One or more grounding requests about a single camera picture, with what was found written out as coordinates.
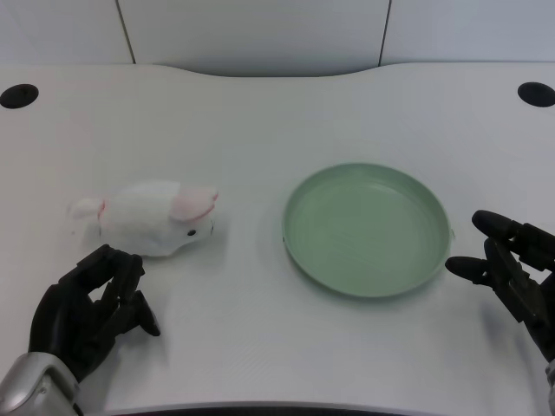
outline white plush rabbit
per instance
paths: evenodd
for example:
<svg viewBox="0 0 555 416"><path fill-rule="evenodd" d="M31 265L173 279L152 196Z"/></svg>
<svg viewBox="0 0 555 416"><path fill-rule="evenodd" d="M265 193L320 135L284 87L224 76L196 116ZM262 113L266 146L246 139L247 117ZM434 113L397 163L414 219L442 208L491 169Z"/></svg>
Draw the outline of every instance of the white plush rabbit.
<svg viewBox="0 0 555 416"><path fill-rule="evenodd" d="M211 187L150 181L112 198L82 199L69 207L73 218L96 215L103 243L140 256L169 256L184 244L212 234L210 213L218 193Z"/></svg>

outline table surface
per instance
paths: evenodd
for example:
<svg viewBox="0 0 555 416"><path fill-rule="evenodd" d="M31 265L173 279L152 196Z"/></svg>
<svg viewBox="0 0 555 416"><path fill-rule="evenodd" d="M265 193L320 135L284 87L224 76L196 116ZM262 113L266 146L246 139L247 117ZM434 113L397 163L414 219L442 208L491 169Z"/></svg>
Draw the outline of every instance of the table surface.
<svg viewBox="0 0 555 416"><path fill-rule="evenodd" d="M545 414L543 359L491 290L446 271L406 296L340 296L296 271L280 231L294 187L350 161L398 168L447 209L452 253L482 256L478 209L555 231L555 64L408 64L322 78L219 78L158 66L1 67L0 374L36 305L93 248L69 201L143 179L220 190L210 240L147 259L162 336L119 337L82 383L91 413L237 401L407 414Z"/></svg>

